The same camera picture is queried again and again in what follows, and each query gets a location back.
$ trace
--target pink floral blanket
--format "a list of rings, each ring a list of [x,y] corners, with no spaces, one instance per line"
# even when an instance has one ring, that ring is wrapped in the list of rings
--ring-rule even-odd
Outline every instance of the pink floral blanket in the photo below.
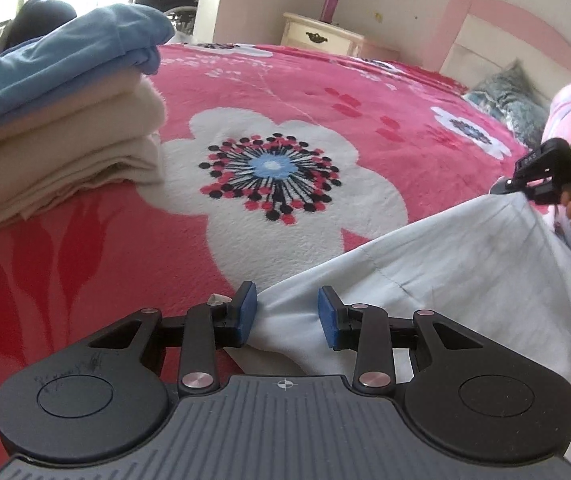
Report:
[[[162,57],[165,183],[85,192],[0,231],[0,384],[144,306],[261,290],[484,194],[525,153],[414,67],[279,46]]]

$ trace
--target white drawer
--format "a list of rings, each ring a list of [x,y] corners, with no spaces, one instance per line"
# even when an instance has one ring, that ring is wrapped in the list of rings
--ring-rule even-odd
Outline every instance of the white drawer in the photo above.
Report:
[[[342,54],[344,56],[357,54],[358,45],[354,41],[306,23],[289,22],[283,39],[283,44],[286,46],[323,50],[330,54]]]

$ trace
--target drawer handle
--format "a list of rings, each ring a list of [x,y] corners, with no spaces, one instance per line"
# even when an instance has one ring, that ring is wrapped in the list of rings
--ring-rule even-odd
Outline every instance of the drawer handle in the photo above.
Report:
[[[306,34],[312,43],[323,43],[324,41],[328,41],[328,38],[324,38],[318,32],[306,32]]]

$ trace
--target purple candle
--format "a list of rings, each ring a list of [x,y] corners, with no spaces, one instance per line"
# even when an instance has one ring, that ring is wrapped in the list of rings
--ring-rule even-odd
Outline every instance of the purple candle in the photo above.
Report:
[[[339,0],[326,0],[321,11],[321,20],[324,23],[332,23],[334,11],[337,10]]]

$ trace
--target crosshair symbol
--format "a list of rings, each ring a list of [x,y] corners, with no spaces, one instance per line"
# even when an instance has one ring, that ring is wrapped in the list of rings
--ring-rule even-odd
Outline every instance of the crosshair symbol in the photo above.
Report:
[[[283,379],[282,381],[278,381],[278,383],[274,383],[274,384],[276,384],[282,390],[287,390],[288,388],[296,386],[296,383],[293,383],[289,379]]]

